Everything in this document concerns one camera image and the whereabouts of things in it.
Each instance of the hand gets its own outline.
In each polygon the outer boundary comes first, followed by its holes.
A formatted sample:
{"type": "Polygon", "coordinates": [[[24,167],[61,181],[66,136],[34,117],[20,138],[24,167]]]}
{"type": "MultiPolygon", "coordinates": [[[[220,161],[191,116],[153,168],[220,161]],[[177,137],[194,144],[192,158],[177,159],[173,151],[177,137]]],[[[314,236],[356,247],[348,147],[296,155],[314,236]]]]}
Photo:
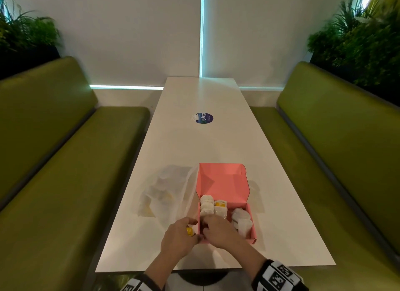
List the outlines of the hand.
{"type": "Polygon", "coordinates": [[[189,236],[187,234],[187,225],[196,224],[196,219],[185,217],[170,225],[161,241],[161,254],[175,258],[176,262],[189,254],[193,247],[203,238],[201,235],[189,236]]]}
{"type": "Polygon", "coordinates": [[[233,225],[218,215],[207,215],[203,218],[203,234],[206,239],[215,247],[229,251],[233,244],[242,242],[243,238],[239,235],[233,225]]]}

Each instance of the black and white sleeve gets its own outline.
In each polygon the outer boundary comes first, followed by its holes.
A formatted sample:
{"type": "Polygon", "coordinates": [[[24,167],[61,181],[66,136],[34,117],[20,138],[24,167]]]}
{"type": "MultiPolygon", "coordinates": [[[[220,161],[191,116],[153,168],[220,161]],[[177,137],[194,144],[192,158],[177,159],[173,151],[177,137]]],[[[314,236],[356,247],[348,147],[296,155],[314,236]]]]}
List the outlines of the black and white sleeve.
{"type": "Polygon", "coordinates": [[[254,291],[308,291],[303,279],[281,262],[268,259],[253,280],[254,291]]]}
{"type": "Polygon", "coordinates": [[[131,278],[121,291],[161,291],[161,289],[146,274],[131,278]]]}

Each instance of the seat cushion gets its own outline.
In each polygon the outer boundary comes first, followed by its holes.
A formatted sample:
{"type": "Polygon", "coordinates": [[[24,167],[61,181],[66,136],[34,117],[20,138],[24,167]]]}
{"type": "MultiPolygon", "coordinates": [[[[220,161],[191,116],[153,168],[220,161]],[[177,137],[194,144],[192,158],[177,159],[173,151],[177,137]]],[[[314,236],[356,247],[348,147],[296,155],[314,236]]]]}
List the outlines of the seat cushion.
{"type": "Polygon", "coordinates": [[[72,57],[0,81],[0,202],[96,104],[72,57]]]}
{"type": "Polygon", "coordinates": [[[306,62],[278,105],[400,253],[400,109],[306,62]]]}
{"type": "Polygon", "coordinates": [[[2,291],[79,290],[147,108],[99,108],[0,213],[2,291]]]}
{"type": "Polygon", "coordinates": [[[400,290],[400,276],[275,108],[252,108],[337,266],[295,267],[310,290],[400,290]]]}

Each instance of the green foliage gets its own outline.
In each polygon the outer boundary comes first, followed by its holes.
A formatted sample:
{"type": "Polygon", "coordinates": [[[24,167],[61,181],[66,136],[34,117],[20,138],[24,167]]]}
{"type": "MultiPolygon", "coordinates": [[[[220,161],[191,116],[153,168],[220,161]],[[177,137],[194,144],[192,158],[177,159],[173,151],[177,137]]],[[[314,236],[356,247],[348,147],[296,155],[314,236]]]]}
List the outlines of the green foliage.
{"type": "Polygon", "coordinates": [[[308,50],[318,61],[348,66],[356,72],[356,84],[367,87],[400,80],[400,14],[398,1],[391,5],[357,0],[340,4],[322,31],[308,39],[308,50]]]}
{"type": "Polygon", "coordinates": [[[60,33],[49,17],[22,13],[14,0],[0,0],[0,54],[36,46],[56,46],[60,33]]]}

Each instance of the black planter box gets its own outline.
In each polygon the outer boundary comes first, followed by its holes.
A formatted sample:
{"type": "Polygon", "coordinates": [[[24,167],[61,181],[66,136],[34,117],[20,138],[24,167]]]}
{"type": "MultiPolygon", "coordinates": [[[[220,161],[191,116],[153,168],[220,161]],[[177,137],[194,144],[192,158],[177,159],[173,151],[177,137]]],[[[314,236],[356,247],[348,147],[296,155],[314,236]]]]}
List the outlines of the black planter box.
{"type": "MultiPolygon", "coordinates": [[[[333,66],[329,61],[320,60],[317,56],[311,57],[310,63],[330,72],[331,74],[342,78],[348,82],[354,83],[354,81],[360,75],[350,66],[333,66]]],[[[359,86],[396,106],[400,106],[400,81],[396,84],[379,84],[376,86],[359,86]]]]}
{"type": "Polygon", "coordinates": [[[38,46],[1,55],[0,80],[60,58],[55,46],[38,46]]]}

